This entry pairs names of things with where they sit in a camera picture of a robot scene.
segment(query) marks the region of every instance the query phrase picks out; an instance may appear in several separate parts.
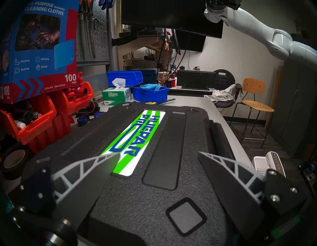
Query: white bottle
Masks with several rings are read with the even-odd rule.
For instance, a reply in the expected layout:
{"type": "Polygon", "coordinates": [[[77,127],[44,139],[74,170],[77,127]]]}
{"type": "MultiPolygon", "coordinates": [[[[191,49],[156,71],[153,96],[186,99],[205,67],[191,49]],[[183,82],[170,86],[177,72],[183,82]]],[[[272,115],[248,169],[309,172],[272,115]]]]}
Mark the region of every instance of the white bottle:
{"type": "Polygon", "coordinates": [[[21,130],[23,129],[24,127],[26,127],[26,124],[23,123],[22,121],[19,121],[19,120],[15,120],[14,123],[16,124],[16,127],[21,130]]]}

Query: blue microfiber cloth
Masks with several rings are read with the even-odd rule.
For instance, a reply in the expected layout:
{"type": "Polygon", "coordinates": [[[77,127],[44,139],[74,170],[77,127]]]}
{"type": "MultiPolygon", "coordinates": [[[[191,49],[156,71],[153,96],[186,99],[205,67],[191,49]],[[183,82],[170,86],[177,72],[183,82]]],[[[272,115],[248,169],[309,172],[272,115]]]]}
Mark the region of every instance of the blue microfiber cloth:
{"type": "Polygon", "coordinates": [[[159,89],[161,89],[161,87],[164,87],[164,86],[160,86],[158,84],[145,84],[145,85],[141,85],[140,87],[146,90],[158,91],[159,89]]]}

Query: kimtech tissue box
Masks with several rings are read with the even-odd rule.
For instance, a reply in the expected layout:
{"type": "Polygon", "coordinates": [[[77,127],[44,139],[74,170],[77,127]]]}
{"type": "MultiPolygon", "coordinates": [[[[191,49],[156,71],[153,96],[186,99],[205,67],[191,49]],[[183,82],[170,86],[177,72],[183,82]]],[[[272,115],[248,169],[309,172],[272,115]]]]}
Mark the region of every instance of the kimtech tissue box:
{"type": "Polygon", "coordinates": [[[131,101],[130,87],[116,89],[115,87],[108,88],[102,91],[102,98],[105,105],[117,105],[131,101]]]}
{"type": "Polygon", "coordinates": [[[2,40],[0,103],[78,86],[78,6],[78,0],[26,5],[2,40]]]}

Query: pegboard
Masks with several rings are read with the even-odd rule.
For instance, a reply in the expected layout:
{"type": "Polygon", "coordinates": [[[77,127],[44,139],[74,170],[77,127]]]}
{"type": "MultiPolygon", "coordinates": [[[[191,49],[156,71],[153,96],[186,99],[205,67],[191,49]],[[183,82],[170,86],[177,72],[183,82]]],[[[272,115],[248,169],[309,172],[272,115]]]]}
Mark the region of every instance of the pegboard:
{"type": "Polygon", "coordinates": [[[103,19],[103,22],[99,22],[98,30],[95,30],[93,26],[91,26],[94,33],[94,46],[96,50],[96,58],[94,59],[90,56],[88,49],[88,40],[87,40],[87,32],[85,33],[86,40],[86,50],[87,50],[87,58],[84,59],[82,56],[81,50],[81,39],[80,39],[80,31],[79,31],[79,19],[77,19],[77,35],[76,35],[76,61],[77,65],[92,65],[94,62],[97,64],[109,64],[109,49],[108,49],[108,31],[107,31],[107,14],[106,10],[101,10],[101,7],[98,6],[98,1],[94,1],[93,14],[95,18],[103,19]]]}

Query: chair backrest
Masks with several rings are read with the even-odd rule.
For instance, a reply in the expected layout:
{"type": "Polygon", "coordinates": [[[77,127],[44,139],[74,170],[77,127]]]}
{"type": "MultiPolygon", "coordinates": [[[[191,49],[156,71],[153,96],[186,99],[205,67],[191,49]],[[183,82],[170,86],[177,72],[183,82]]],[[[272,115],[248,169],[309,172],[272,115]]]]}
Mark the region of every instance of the chair backrest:
{"type": "Polygon", "coordinates": [[[242,89],[249,93],[263,93],[265,91],[265,82],[259,79],[245,78],[242,89]]]}
{"type": "Polygon", "coordinates": [[[236,83],[235,77],[231,72],[225,69],[218,69],[214,71],[215,74],[215,83],[214,89],[216,90],[225,90],[231,85],[236,83]]]}

